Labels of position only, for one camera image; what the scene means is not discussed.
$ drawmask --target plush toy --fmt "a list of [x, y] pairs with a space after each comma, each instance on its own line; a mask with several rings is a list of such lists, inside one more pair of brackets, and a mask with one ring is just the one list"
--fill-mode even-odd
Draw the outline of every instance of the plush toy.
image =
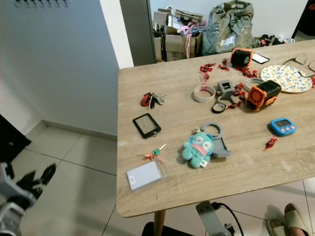
[[184, 143], [184, 148], [183, 158], [190, 160], [194, 168], [199, 168], [203, 160], [210, 161], [210, 155], [214, 148], [213, 137], [198, 131], [189, 138], [188, 142]]

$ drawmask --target eyeglasses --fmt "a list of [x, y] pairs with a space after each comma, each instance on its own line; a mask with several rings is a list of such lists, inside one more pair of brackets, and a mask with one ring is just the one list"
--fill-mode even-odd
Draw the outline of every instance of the eyeglasses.
[[[306, 62], [307, 62], [307, 56], [304, 54], [304, 53], [299, 53], [298, 55], [296, 55], [296, 57], [294, 58], [291, 58], [289, 60], [287, 60], [285, 63], [283, 63], [282, 65], [290, 62], [290, 61], [293, 61], [293, 62], [296, 62], [300, 65], [305, 65]], [[315, 73], [315, 60], [311, 61], [308, 65], [308, 68]], [[304, 78], [308, 78], [308, 77], [313, 77], [315, 76], [315, 74], [313, 75], [305, 75], [303, 73], [301, 73], [301, 71], [299, 71], [299, 74], [304, 77]]]

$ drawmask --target digital timer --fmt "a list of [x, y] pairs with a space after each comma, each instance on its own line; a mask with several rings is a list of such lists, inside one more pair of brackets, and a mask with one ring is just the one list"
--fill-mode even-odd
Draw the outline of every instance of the digital timer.
[[279, 136], [290, 135], [296, 131], [296, 125], [288, 118], [274, 119], [270, 122], [270, 127]]

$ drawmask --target green plastic bag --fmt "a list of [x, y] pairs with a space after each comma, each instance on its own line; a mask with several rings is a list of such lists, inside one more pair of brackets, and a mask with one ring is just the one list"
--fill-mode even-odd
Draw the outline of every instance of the green plastic bag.
[[252, 4], [244, 1], [229, 1], [213, 8], [203, 36], [202, 55], [231, 52], [236, 47], [251, 48], [253, 15]]

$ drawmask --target slipper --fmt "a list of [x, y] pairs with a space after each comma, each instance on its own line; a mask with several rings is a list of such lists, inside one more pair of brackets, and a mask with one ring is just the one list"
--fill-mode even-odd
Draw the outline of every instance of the slipper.
[[285, 224], [279, 220], [267, 220], [266, 228], [270, 236], [287, 236]]
[[288, 230], [290, 228], [299, 228], [304, 231], [306, 236], [313, 236], [313, 233], [310, 230], [301, 210], [296, 206], [296, 204], [289, 203], [286, 205], [284, 209], [284, 220]]

